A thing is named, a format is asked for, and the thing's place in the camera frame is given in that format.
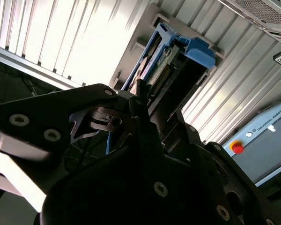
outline screw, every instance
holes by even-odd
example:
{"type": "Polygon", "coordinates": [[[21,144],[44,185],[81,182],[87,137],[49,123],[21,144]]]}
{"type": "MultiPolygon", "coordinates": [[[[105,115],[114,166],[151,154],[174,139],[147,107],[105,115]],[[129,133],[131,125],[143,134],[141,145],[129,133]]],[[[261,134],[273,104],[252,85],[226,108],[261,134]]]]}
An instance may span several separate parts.
{"type": "Polygon", "coordinates": [[[273,223],[273,221],[270,220],[270,219],[266,219],[266,223],[267,223],[267,225],[275,225],[275,224],[273,223]]]}
{"type": "Polygon", "coordinates": [[[228,213],[228,211],[225,209],[225,207],[218,205],[216,207],[217,213],[226,221],[230,220],[230,215],[228,213]]]}
{"type": "Polygon", "coordinates": [[[215,145],[214,147],[215,147],[218,151],[221,150],[220,146],[218,146],[218,145],[215,145]]]}
{"type": "Polygon", "coordinates": [[[166,197],[168,195],[167,187],[159,181],[154,183],[154,190],[161,197],[166,197]]]}
{"type": "Polygon", "coordinates": [[[169,56],[171,52],[172,52],[171,49],[170,49],[170,48],[167,48],[167,49],[164,51],[165,56],[169,56]]]}
{"type": "Polygon", "coordinates": [[[50,142],[56,142],[61,138],[61,135],[57,130],[48,129],[44,132],[44,138],[50,142]]]}
{"type": "Polygon", "coordinates": [[[9,122],[17,127],[24,127],[29,124],[30,120],[23,114],[14,114],[9,117],[9,122]]]}
{"type": "Polygon", "coordinates": [[[106,94],[108,94],[108,95],[112,95],[112,92],[111,92],[110,90],[107,90],[107,89],[106,89],[104,92],[105,92],[106,94]]]}
{"type": "Polygon", "coordinates": [[[193,127],[189,127],[189,129],[190,129],[192,132],[196,132],[196,129],[193,128],[193,127]]]}

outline blue plastic latch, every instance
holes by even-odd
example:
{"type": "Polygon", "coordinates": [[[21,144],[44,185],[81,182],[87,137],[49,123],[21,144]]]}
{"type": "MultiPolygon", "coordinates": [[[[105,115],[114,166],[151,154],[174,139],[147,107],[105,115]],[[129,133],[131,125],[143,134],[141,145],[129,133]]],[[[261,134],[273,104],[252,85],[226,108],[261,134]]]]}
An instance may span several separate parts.
{"type": "Polygon", "coordinates": [[[185,56],[206,68],[212,68],[215,65],[214,52],[208,47],[209,44],[198,37],[190,39],[185,56]]]}

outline corrugated metal wall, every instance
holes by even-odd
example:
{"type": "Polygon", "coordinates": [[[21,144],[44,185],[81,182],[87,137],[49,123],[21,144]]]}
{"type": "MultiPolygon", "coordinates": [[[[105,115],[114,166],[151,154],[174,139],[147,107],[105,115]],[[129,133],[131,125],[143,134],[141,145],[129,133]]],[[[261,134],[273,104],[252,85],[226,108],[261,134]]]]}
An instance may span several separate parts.
{"type": "Polygon", "coordinates": [[[108,84],[148,3],[0,0],[0,47],[50,75],[108,84]]]}
{"type": "Polygon", "coordinates": [[[215,43],[226,57],[183,109],[202,140],[223,142],[281,98],[281,66],[273,61],[280,43],[217,0],[164,0],[161,8],[215,43]]]}

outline red emergency stop button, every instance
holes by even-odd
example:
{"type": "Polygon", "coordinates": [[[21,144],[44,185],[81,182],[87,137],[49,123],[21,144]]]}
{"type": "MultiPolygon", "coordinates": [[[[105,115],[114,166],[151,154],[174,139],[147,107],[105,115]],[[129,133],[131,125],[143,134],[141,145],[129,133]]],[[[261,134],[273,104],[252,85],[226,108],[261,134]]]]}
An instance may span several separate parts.
{"type": "Polygon", "coordinates": [[[232,145],[232,151],[235,154],[240,154],[244,151],[244,147],[242,146],[241,143],[235,143],[235,144],[232,145]]]}

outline universal robots logo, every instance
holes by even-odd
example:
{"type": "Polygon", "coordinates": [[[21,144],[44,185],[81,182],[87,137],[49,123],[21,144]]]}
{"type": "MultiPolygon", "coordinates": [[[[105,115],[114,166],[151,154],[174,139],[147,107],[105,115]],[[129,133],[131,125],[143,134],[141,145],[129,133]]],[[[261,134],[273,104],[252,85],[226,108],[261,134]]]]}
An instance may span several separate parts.
{"type": "Polygon", "coordinates": [[[262,128],[264,127],[268,127],[269,125],[271,125],[273,119],[275,119],[277,116],[279,116],[281,114],[281,110],[279,112],[277,112],[274,116],[272,116],[271,118],[269,118],[264,124],[262,124],[259,128],[257,129],[253,129],[252,132],[256,132],[256,131],[259,131],[261,130],[262,128]]]}

